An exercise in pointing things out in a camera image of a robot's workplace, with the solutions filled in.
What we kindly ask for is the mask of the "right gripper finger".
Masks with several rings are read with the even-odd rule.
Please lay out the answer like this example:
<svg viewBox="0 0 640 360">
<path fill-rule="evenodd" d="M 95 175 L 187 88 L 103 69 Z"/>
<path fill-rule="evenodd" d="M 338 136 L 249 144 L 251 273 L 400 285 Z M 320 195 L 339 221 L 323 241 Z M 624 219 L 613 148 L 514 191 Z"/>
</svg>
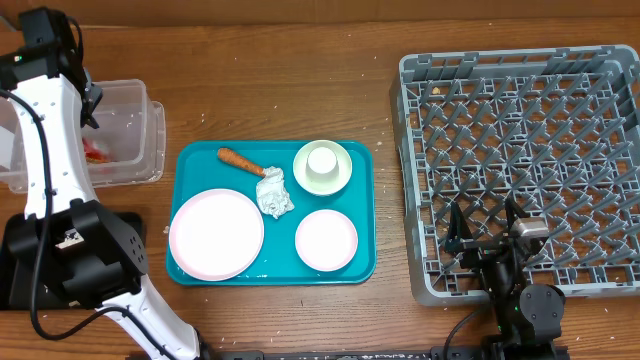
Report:
<svg viewBox="0 0 640 360">
<path fill-rule="evenodd" d="M 451 203 L 450 220 L 444 248 L 447 253 L 457 254 L 464 251 L 473 241 L 473 235 L 464 214 L 456 202 Z"/>
<path fill-rule="evenodd" d="M 515 222 L 525 217 L 525 211 L 519 206 L 519 204 L 512 198 L 506 198 L 504 201 L 504 208 L 507 217 L 506 232 L 510 233 Z"/>
</svg>

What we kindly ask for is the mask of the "red snack wrapper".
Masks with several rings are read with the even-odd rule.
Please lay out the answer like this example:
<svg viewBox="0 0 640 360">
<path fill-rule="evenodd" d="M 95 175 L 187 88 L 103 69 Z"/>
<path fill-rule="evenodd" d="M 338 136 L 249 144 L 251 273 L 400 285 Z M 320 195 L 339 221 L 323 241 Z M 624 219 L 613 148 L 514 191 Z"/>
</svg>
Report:
<svg viewBox="0 0 640 360">
<path fill-rule="evenodd" d="M 102 164 L 111 161 L 111 152 L 105 143 L 88 138 L 83 138 L 82 143 L 88 163 Z"/>
</svg>

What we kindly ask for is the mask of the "orange carrot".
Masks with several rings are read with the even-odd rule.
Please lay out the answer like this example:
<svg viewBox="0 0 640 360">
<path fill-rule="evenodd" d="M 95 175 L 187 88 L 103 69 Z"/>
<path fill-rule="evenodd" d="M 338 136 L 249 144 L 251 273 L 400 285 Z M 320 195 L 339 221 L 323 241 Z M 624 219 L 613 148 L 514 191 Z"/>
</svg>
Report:
<svg viewBox="0 0 640 360">
<path fill-rule="evenodd" d="M 251 162 L 229 148 L 220 148 L 217 152 L 217 156 L 223 163 L 242 169 L 259 177 L 265 176 L 264 169 L 261 166 Z"/>
</svg>

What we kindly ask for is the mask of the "white tissue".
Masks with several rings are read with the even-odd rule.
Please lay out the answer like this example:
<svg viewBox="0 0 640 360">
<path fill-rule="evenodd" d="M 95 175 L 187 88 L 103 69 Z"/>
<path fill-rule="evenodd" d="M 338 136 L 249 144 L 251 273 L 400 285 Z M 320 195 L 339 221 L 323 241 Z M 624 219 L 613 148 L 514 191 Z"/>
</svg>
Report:
<svg viewBox="0 0 640 360">
<path fill-rule="evenodd" d="M 285 188 L 283 170 L 268 167 L 263 172 L 264 177 L 256 185 L 257 205 L 263 214 L 278 219 L 292 211 L 295 206 Z"/>
</svg>

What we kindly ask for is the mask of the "large white plate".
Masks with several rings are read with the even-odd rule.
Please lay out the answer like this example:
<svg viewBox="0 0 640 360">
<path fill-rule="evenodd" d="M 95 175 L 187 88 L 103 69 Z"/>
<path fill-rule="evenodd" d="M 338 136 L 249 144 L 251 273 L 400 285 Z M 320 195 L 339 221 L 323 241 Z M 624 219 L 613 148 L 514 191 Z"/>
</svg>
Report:
<svg viewBox="0 0 640 360">
<path fill-rule="evenodd" d="M 224 281 L 242 273 L 258 257 L 264 221 L 247 196 L 230 189 L 211 189 L 187 200 L 169 228 L 175 263 L 202 281 Z"/>
</svg>

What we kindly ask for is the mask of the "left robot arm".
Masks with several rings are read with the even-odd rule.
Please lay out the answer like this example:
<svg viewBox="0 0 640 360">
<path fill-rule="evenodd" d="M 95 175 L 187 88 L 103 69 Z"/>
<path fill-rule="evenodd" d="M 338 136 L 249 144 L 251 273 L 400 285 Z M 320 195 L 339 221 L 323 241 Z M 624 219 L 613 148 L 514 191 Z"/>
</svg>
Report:
<svg viewBox="0 0 640 360">
<path fill-rule="evenodd" d="M 19 22 L 24 45 L 1 58 L 1 95 L 19 120 L 28 194 L 23 220 L 6 226 L 3 243 L 32 270 L 34 331 L 60 341 L 107 316 L 151 359 L 211 358 L 199 331 L 152 284 L 137 229 L 92 186 L 81 129 L 97 128 L 102 90 L 83 66 L 77 21 L 40 7 Z"/>
</svg>

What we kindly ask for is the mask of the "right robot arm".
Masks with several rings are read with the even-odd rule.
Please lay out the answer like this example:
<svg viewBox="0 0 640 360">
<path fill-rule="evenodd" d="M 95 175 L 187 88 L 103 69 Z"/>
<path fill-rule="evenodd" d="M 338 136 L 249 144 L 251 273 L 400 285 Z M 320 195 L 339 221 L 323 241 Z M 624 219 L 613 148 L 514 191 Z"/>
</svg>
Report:
<svg viewBox="0 0 640 360">
<path fill-rule="evenodd" d="M 456 256 L 464 269 L 478 275 L 490 303 L 461 320 L 449 333 L 442 349 L 444 359 L 567 359 L 568 350 L 554 340 L 562 334 L 566 297 L 554 285 L 530 284 L 526 262 L 540 253 L 549 229 L 540 217 L 529 216 L 515 200 L 504 202 L 507 225 L 490 241 L 475 239 L 459 205 L 450 208 L 445 251 Z M 469 350 L 452 350 L 455 334 L 470 320 L 491 308 L 499 333 L 486 336 Z"/>
</svg>

